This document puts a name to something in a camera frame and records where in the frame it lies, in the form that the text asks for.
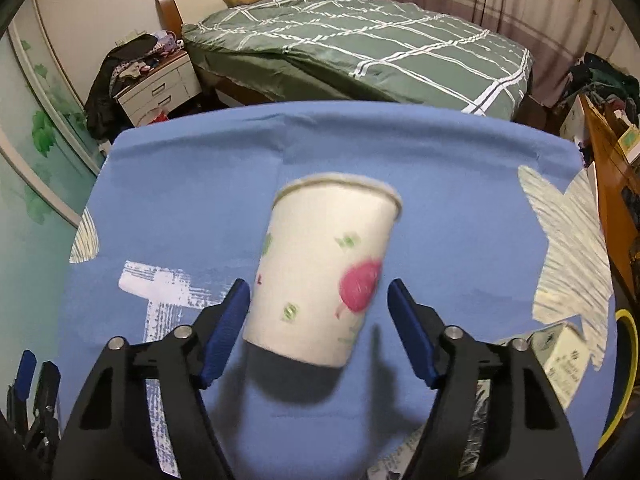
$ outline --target green plaid duvet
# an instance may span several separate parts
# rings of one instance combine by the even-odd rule
[[[532,65],[500,34],[390,0],[261,0],[182,35],[194,63],[274,101],[386,100],[510,120]]]

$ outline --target blue gripper pad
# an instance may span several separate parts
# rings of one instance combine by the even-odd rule
[[[31,382],[33,374],[36,371],[36,356],[31,350],[22,352],[20,364],[18,365],[18,373],[15,376],[14,391],[22,402],[26,402],[31,391]]]
[[[249,285],[243,280],[239,281],[241,282],[239,286],[232,288],[220,305],[220,307],[226,306],[225,312],[205,346],[204,367],[200,378],[207,388],[222,375],[238,339],[244,318],[249,311],[251,301]]]
[[[414,307],[425,307],[415,303],[402,280],[398,279],[393,280],[389,285],[386,302],[416,377],[427,383],[427,386],[433,387],[440,377],[433,363],[433,342],[423,330],[414,312]]]

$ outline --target yellow tape roll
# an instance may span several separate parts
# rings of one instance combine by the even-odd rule
[[[636,382],[636,370],[638,369],[638,329],[636,328],[636,322],[634,321],[634,317],[628,310],[621,308],[616,312],[616,325],[618,328],[618,350],[622,350],[628,352],[628,355],[616,356],[616,377],[614,379],[614,393],[616,390],[615,381],[623,380],[624,376],[626,376],[626,383],[624,386],[624,391],[622,395],[622,399],[618,403],[617,406],[613,406],[613,403],[616,402],[614,395],[612,395],[611,402],[612,406],[609,408],[609,415],[611,415],[613,409],[615,409],[615,415],[610,419],[609,415],[607,415],[607,428],[602,434],[600,439],[600,443],[598,444],[598,449],[600,449],[604,443],[609,440],[609,437],[616,430],[620,420],[622,420],[622,416],[625,414],[626,406],[629,403],[629,399],[631,398],[631,392],[634,389],[634,383]],[[621,362],[621,366],[628,368],[619,368],[618,362]]]

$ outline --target black jacket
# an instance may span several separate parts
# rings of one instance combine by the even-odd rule
[[[86,126],[94,139],[109,139],[113,142],[122,130],[132,126],[122,107],[109,95],[111,73],[124,61],[142,58],[157,42],[158,38],[155,36],[143,34],[129,43],[117,46],[104,58],[84,104],[87,114]],[[120,89],[114,88],[114,93],[118,91]]]

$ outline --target white nightstand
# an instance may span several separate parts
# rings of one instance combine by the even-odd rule
[[[181,50],[165,59],[144,79],[119,92],[115,99],[136,126],[154,108],[171,112],[201,91],[189,56]]]

